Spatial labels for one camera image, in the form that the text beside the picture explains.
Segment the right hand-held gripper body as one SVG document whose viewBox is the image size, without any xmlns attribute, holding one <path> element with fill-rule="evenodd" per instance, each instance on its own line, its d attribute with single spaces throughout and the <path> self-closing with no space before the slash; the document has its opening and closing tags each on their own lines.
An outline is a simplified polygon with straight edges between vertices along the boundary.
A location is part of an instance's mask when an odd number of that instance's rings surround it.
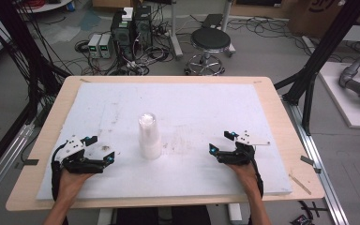
<svg viewBox="0 0 360 225">
<path fill-rule="evenodd" d="M 217 154 L 217 161 L 219 163 L 231 165 L 249 164 L 254 159 L 255 147 L 257 145 L 270 144 L 268 140 L 248 134 L 246 131 L 242 134 L 238 134 L 238 137 L 233 142 L 235 145 L 233 151 L 219 150 Z"/>
</svg>

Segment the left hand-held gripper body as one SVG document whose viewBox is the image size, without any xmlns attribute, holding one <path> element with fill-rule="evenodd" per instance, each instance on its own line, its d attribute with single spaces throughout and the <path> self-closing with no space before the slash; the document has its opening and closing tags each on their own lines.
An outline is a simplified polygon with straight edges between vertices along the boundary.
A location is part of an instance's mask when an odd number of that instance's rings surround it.
<svg viewBox="0 0 360 225">
<path fill-rule="evenodd" d="M 84 155 L 85 148 L 76 135 L 72 135 L 56 149 L 56 164 L 70 173 L 103 173 L 111 164 L 104 159 L 89 159 Z"/>
</svg>

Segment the stack of clear plastic cups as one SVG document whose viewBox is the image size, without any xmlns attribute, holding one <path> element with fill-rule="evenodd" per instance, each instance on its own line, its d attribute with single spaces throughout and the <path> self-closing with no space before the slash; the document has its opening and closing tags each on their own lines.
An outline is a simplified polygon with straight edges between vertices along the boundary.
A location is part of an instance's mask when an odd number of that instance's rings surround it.
<svg viewBox="0 0 360 225">
<path fill-rule="evenodd" d="M 139 117 L 139 146 L 146 159 L 154 160 L 161 156 L 158 121 L 152 113 L 146 112 Z"/>
</svg>

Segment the person's left hand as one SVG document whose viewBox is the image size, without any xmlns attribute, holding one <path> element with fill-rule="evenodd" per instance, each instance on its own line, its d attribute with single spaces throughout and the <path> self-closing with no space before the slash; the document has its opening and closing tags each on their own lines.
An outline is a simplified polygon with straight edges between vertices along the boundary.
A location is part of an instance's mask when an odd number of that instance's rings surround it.
<svg viewBox="0 0 360 225">
<path fill-rule="evenodd" d="M 74 201 L 83 187 L 84 182 L 91 176 L 93 176 L 92 173 L 77 174 L 63 170 L 57 200 Z"/>
</svg>

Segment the person's right hand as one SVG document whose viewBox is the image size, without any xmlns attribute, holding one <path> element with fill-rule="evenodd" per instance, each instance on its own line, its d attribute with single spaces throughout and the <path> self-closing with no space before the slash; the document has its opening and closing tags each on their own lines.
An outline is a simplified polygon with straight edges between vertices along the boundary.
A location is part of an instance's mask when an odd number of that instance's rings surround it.
<svg viewBox="0 0 360 225">
<path fill-rule="evenodd" d="M 260 196 L 256 172 L 251 164 L 230 165 L 248 196 Z"/>
</svg>

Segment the black tape strip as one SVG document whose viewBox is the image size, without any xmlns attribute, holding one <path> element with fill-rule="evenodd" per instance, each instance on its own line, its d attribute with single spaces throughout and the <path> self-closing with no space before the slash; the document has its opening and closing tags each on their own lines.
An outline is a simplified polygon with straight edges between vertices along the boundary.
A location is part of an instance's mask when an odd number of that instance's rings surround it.
<svg viewBox="0 0 360 225">
<path fill-rule="evenodd" d="M 15 169 L 22 170 L 24 166 L 36 166 L 38 165 L 39 159 L 27 159 L 16 163 Z"/>
</svg>

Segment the white foam mat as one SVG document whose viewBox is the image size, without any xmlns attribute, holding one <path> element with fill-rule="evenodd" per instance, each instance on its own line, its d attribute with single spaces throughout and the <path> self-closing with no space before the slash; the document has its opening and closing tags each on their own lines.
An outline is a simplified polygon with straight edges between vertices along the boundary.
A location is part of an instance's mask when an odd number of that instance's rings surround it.
<svg viewBox="0 0 360 225">
<path fill-rule="evenodd" d="M 139 117 L 152 113 L 161 136 L 161 156 L 146 159 L 139 146 Z M 255 158 L 265 195 L 292 192 L 278 146 L 257 92 L 233 83 L 83 83 L 52 149 L 72 135 L 97 136 L 87 158 L 115 153 L 114 163 L 86 181 L 83 199 L 236 195 L 236 176 L 209 153 L 209 144 L 232 151 L 224 131 L 262 137 Z"/>
</svg>

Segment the wooden table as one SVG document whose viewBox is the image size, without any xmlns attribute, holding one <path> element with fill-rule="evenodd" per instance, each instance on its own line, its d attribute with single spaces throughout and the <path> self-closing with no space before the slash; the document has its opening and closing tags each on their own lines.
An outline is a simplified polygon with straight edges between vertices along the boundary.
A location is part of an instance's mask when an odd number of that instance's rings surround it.
<svg viewBox="0 0 360 225">
<path fill-rule="evenodd" d="M 254 86 L 264 115 L 277 144 L 280 158 L 288 174 L 292 192 L 285 195 L 265 195 L 267 201 L 315 200 L 324 195 L 323 187 L 312 167 L 300 160 L 305 155 L 303 144 L 293 127 L 281 98 L 266 77 L 213 77 L 213 76 L 71 76 L 68 77 L 52 106 L 31 155 L 39 159 L 38 165 L 26 166 L 12 190 L 6 207 L 10 211 L 45 210 L 53 205 L 51 184 L 51 160 L 56 158 L 52 150 L 59 138 L 75 97 L 83 83 L 233 83 Z M 308 195 L 290 178 L 289 173 L 300 180 L 311 192 Z M 80 208 L 117 208 L 133 206 L 193 205 L 210 203 L 242 203 L 244 190 L 236 195 L 83 199 L 79 193 Z"/>
</svg>

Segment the thin wooden stick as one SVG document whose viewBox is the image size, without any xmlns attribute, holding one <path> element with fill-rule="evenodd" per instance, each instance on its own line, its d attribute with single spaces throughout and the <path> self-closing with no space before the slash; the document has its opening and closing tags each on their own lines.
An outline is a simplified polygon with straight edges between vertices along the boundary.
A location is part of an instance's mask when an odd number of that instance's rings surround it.
<svg viewBox="0 0 360 225">
<path fill-rule="evenodd" d="M 296 177 L 294 177 L 292 174 L 289 173 L 290 178 L 294 181 L 295 184 L 297 184 L 301 189 L 303 189 L 308 195 L 311 195 L 312 192 Z"/>
</svg>

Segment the flat black case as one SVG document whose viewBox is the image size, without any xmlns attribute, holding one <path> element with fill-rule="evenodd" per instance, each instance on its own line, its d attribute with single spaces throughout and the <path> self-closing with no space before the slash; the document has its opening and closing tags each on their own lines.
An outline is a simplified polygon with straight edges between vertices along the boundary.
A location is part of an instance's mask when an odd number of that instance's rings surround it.
<svg viewBox="0 0 360 225">
<path fill-rule="evenodd" d="M 220 28 L 222 18 L 222 14 L 208 14 L 202 22 L 202 28 Z"/>
</svg>

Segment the white platform board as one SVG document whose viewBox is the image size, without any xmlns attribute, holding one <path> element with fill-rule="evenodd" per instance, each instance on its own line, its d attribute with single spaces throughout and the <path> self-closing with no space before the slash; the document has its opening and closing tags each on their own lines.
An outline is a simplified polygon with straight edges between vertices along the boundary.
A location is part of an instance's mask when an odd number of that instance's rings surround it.
<svg viewBox="0 0 360 225">
<path fill-rule="evenodd" d="M 320 78 L 348 127 L 360 128 L 360 97 L 338 84 L 341 72 L 348 66 L 348 63 L 327 62 L 320 71 Z"/>
</svg>

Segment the small white box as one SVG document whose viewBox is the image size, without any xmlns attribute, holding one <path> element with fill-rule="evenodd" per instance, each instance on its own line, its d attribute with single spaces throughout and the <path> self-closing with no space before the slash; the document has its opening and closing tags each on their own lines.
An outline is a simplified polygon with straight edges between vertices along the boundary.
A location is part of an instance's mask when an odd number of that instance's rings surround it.
<svg viewBox="0 0 360 225">
<path fill-rule="evenodd" d="M 122 20 L 123 21 L 131 21 L 133 18 L 133 8 L 132 7 L 125 7 L 124 8 L 124 12 L 122 15 Z"/>
</svg>

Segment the round white table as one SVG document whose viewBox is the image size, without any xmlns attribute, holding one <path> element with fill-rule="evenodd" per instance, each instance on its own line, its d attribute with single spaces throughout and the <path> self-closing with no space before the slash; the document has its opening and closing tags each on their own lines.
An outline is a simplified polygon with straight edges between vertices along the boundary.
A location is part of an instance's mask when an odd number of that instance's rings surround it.
<svg viewBox="0 0 360 225">
<path fill-rule="evenodd" d="M 22 0 L 15 8 L 21 13 L 39 13 L 61 8 L 72 0 Z"/>
</svg>

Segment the aluminium rail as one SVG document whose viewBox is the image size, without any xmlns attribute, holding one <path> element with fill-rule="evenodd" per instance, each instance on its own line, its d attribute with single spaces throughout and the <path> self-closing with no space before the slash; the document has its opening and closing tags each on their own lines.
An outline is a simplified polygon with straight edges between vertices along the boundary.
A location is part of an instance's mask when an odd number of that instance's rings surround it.
<svg viewBox="0 0 360 225">
<path fill-rule="evenodd" d="M 19 131 L 9 139 L 8 146 L 3 148 L 3 156 L 0 157 L 0 183 L 31 138 L 34 129 L 34 124 L 23 125 Z"/>
<path fill-rule="evenodd" d="M 288 112 L 293 126 L 295 127 L 296 133 L 299 136 L 301 143 L 307 153 L 306 157 L 314 160 L 317 167 L 322 169 L 320 174 L 317 174 L 317 177 L 322 185 L 324 191 L 324 202 L 328 209 L 328 212 L 331 216 L 331 219 L 335 225 L 350 225 L 345 212 L 341 206 L 341 203 L 338 199 L 338 195 L 332 185 L 330 177 L 324 167 L 323 160 L 320 156 L 318 148 L 313 140 L 313 138 L 308 135 L 305 129 L 302 127 L 302 112 L 296 105 L 291 105 L 288 102 L 283 101 L 283 105 Z"/>
</svg>

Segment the black metal frame stand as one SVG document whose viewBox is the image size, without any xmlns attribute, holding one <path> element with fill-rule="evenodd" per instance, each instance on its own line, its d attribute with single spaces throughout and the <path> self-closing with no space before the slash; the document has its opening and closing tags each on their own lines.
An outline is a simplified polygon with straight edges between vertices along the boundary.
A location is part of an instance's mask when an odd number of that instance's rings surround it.
<svg viewBox="0 0 360 225">
<path fill-rule="evenodd" d="M 8 53 L 27 84 L 28 102 L 0 141 L 0 159 L 23 125 L 37 116 L 37 105 L 44 98 L 58 95 L 70 73 L 46 58 L 31 36 L 23 17 L 29 9 L 20 0 L 0 0 L 0 44 Z"/>
<path fill-rule="evenodd" d="M 345 38 L 359 16 L 360 0 L 346 0 L 342 10 L 329 26 L 320 44 L 311 54 L 305 65 L 291 77 L 274 84 L 276 90 L 289 84 L 292 85 L 290 90 L 283 95 L 283 99 L 291 105 L 297 105 L 300 97 L 305 95 L 301 125 L 308 136 L 311 135 L 310 115 L 315 80 L 321 68 L 329 59 L 329 56 Z"/>
</svg>

